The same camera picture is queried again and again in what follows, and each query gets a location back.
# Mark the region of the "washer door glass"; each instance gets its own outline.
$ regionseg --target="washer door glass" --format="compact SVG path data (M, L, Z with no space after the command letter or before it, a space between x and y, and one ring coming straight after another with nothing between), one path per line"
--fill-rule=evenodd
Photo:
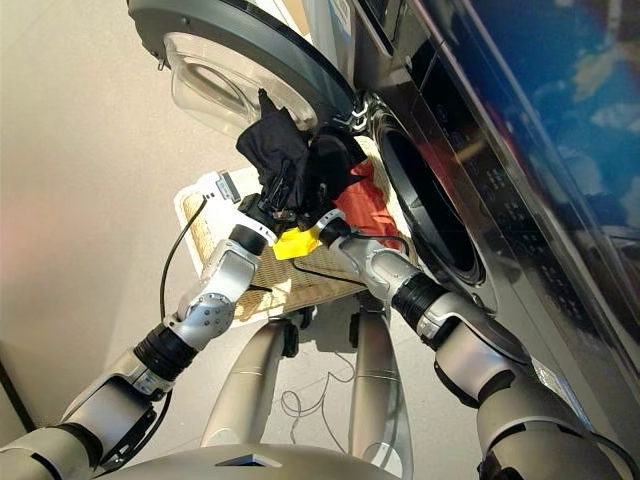
M164 43L174 102L215 130L236 137L258 120L260 88L278 108L289 110L300 130L318 123L313 108L298 92L244 55L186 33L168 33Z

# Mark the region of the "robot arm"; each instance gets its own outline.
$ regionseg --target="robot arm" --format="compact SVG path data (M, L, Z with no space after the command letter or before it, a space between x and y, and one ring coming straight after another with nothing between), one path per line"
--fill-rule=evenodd
M275 238L257 198L245 200L239 210L246 215L218 243L178 310L82 392L59 425L0 448L2 472L18 480L86 479L130 456L156 417L152 402L162 399L198 352L229 328L260 253Z
M619 479L573 410L538 380L531 358L506 328L445 290L400 252L355 237L339 210L315 225L346 271L388 301L435 352L438 378L478 409L481 480Z

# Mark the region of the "gray floor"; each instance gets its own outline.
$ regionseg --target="gray floor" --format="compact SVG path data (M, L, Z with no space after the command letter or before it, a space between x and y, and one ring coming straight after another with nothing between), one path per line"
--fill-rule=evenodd
M246 161L234 141L180 112L170 75L142 49L125 0L2 0L2 314L0 356L40 425L158 322L162 262L178 232L173 196L202 173ZM186 249L168 305L195 279ZM279 406L317 398L327 371L347 375L350 300L322 306L300 354L281 363L265 441L288 443ZM235 357L257 325L217 339L182 376L140 460L195 447ZM416 475L477 476L474 412L437 381L433 355L392 322ZM327 417L344 444L350 385L332 383ZM301 443L335 448L319 416Z

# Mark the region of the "black cloth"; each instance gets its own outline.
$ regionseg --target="black cloth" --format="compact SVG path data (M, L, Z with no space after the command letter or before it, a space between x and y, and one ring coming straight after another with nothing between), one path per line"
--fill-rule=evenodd
M272 212L296 214L325 209L360 177L349 172L366 156L346 131L322 127L301 132L286 108L278 110L258 92L261 119L238 137L236 149L258 170L261 203Z

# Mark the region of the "washer door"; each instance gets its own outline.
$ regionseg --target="washer door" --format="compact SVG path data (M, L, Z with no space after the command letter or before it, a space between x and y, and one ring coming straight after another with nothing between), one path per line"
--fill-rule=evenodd
M298 127L346 120L355 94L300 35L243 0L129 0L142 44L173 72L176 104L229 135L260 118L264 88Z

